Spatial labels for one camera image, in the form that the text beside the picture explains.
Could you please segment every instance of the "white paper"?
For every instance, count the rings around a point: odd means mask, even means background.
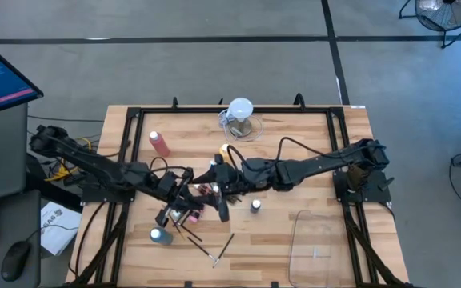
[[[60,225],[67,229],[79,227],[81,214],[49,202],[40,211],[40,227],[49,225]],[[65,230],[61,227],[52,226],[40,231],[40,242],[42,247],[46,248],[54,256],[60,255],[67,247],[70,240],[78,233],[77,229]]]

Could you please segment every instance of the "black cable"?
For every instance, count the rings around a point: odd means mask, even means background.
[[[69,268],[69,271],[72,272],[72,274],[76,277],[79,278],[79,275],[70,267],[70,262],[67,263],[67,267]]]
[[[67,147],[71,148],[71,149],[74,151],[74,154],[83,154],[83,155],[92,156],[92,157],[99,157],[99,158],[108,158],[108,157],[113,157],[113,156],[116,156],[116,155],[119,155],[119,154],[120,154],[120,152],[117,152],[117,153],[114,153],[114,154],[110,154],[110,155],[100,155],[100,154],[88,153],[88,152],[80,151],[77,147],[72,147],[71,145],[66,144],[66,143],[64,143],[63,141],[58,140],[58,139],[56,139],[56,138],[54,138],[54,137],[51,137],[51,136],[48,136],[48,135],[46,135],[46,137],[48,137],[49,139],[51,139],[51,140],[53,140],[53,141],[55,141],[55,142],[58,142],[58,143],[64,145],[64,146],[67,146]],[[131,144],[131,141],[128,141],[128,142],[127,142],[126,149],[130,146],[130,144]]]
[[[394,216],[394,212],[393,212],[392,209],[387,205],[387,203],[385,203],[385,202],[379,202],[379,204],[380,204],[381,206],[384,206],[387,210],[389,210],[389,212],[391,212],[392,218],[393,218],[394,220],[396,220],[396,217]]]
[[[182,170],[188,171],[188,169],[186,167],[183,167],[183,166],[168,166],[168,167],[161,167],[161,168],[151,170],[150,173],[154,173],[154,172],[158,172],[158,171],[164,171],[164,170],[167,170],[167,169],[182,169]]]
[[[90,138],[93,138],[93,137],[98,137],[98,136],[101,136],[101,134],[94,134],[94,135],[90,135],[90,136],[82,136],[82,137],[79,137],[79,138],[87,138],[87,139],[90,139]]]
[[[51,120],[51,121],[64,121],[64,122],[104,122],[104,120],[94,120],[94,119],[63,119],[63,118],[47,118],[40,116],[28,115],[29,118],[41,119],[41,120]]]
[[[460,196],[460,194],[458,193],[458,191],[456,190],[455,184],[453,183],[453,178],[451,177],[451,168],[453,167],[453,160],[454,160],[455,158],[457,158],[458,156],[460,156],[460,155],[461,155],[461,154],[457,154],[457,155],[453,156],[453,157],[451,158],[450,163],[449,163],[449,183],[451,184],[451,188],[453,188],[453,192],[455,192],[456,196],[458,196],[458,198],[461,200],[461,196]]]
[[[168,168],[168,162],[165,160],[165,158],[163,158],[163,157],[154,157],[154,158],[152,159],[152,161],[150,162],[150,167],[149,167],[149,168],[150,168],[151,170],[152,170],[152,166],[154,165],[154,162],[155,162],[157,159],[162,160],[163,163],[165,163],[165,167]]]
[[[106,204],[105,202],[102,202],[101,205],[97,207],[97,209],[94,211],[92,216],[90,217],[90,220],[88,220],[88,223],[86,224],[86,229],[83,231],[83,235],[81,236],[81,241],[79,242],[79,247],[78,247],[78,253],[76,255],[76,266],[75,266],[75,272],[74,274],[77,274],[79,272],[79,259],[81,258],[81,249],[83,247],[83,243],[85,242],[85,237],[86,237],[86,232],[90,229],[90,225],[92,225],[92,222],[94,221],[95,215],[101,210],[102,206]]]
[[[37,232],[40,232],[40,231],[42,231],[43,229],[49,228],[49,227],[60,227],[60,228],[63,228],[63,229],[65,229],[65,230],[67,230],[67,231],[78,229],[78,227],[74,227],[74,228],[65,228],[64,226],[61,226],[61,225],[52,224],[52,225],[49,225],[49,226],[47,226],[47,227],[41,227],[41,228],[39,228],[39,229],[36,229],[36,230],[33,231],[33,233],[32,233],[28,238],[26,238],[26,240],[24,240],[24,241],[25,241],[25,242],[28,242],[28,240],[30,240],[30,238],[33,237],[33,235],[35,235]]]

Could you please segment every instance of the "white lid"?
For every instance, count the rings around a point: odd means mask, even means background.
[[[152,140],[158,140],[158,138],[159,138],[158,132],[156,132],[156,131],[150,132],[149,137],[150,137]]]
[[[159,235],[161,235],[161,231],[157,228],[154,228],[153,230],[150,231],[150,236],[152,238],[159,238]]]
[[[252,207],[259,208],[260,206],[261,206],[261,201],[260,200],[255,199],[254,201],[252,201]]]

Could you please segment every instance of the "stand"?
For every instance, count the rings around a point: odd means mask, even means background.
[[[448,31],[451,31],[451,30],[445,30],[444,28],[441,27],[441,25],[435,23],[433,20],[429,19],[427,16],[424,16],[424,15],[403,15],[402,12],[403,12],[403,9],[405,9],[405,7],[408,5],[408,3],[410,2],[411,0],[407,0],[405,2],[405,4],[403,4],[403,6],[401,7],[401,10],[399,10],[399,19],[403,19],[403,18],[421,18],[421,19],[424,19],[425,21],[428,21],[430,22],[431,24],[435,25],[436,27],[438,27],[438,29],[432,29],[434,31],[438,31],[438,32],[443,32],[443,38],[442,38],[442,45],[440,46],[440,48],[444,49],[448,46],[450,46],[451,44],[453,44],[456,40],[458,40],[460,37],[461,37],[461,32],[460,34],[456,35],[453,37],[453,39],[449,42],[449,43],[446,43],[447,41],[447,32]]]

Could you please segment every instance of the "wooden tabletop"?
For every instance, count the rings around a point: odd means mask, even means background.
[[[118,152],[127,108],[109,106],[98,148],[100,154]],[[343,109],[350,142],[373,138],[365,109],[349,106]],[[253,142],[232,143],[245,158],[274,158],[283,136],[290,136],[316,150],[331,151],[327,120],[323,114],[255,116],[263,121],[263,134]],[[153,157],[158,156],[148,141],[149,132],[157,130],[172,150],[166,159],[168,164],[193,167],[195,175],[207,171],[214,153],[218,153],[218,148],[226,143],[216,114],[147,114],[143,129],[138,154],[140,162],[150,163]],[[285,142],[281,158],[304,159],[313,156],[302,147]],[[130,161],[130,151],[126,154],[126,160]],[[154,168],[163,165],[157,161]],[[257,214],[252,214],[250,205],[255,198],[261,200],[262,207]],[[161,246],[150,240],[150,230],[155,227],[154,217],[163,203],[137,192],[130,206],[118,286],[183,286],[185,281],[192,281],[194,286],[270,286],[272,281],[279,282],[280,286],[291,286],[290,278],[294,285],[355,286],[343,212],[335,199],[330,172],[307,178],[287,193],[267,191],[247,194],[241,199],[243,202],[229,206],[229,222],[221,223],[218,212],[207,207],[199,223],[186,224],[203,240],[200,244],[215,257],[218,257],[231,233],[235,233],[226,253],[213,269],[213,262],[196,246],[184,240],[171,225],[166,228],[174,235],[171,246]],[[92,203],[84,207],[74,251],[77,251],[82,232],[97,206],[98,203]],[[81,255],[81,270],[101,245],[107,207],[106,204],[99,211],[87,233]],[[392,216],[379,204],[366,203],[364,208],[372,246],[398,278],[408,281]],[[300,214],[301,219],[296,222],[290,271],[293,227],[301,210],[306,211]],[[365,257],[361,249],[359,253],[363,278],[367,282],[369,277]],[[106,281],[110,277],[113,249],[109,255]],[[76,253],[73,253],[70,261],[72,266],[75,260]],[[67,281],[73,279],[74,275],[69,272]]]

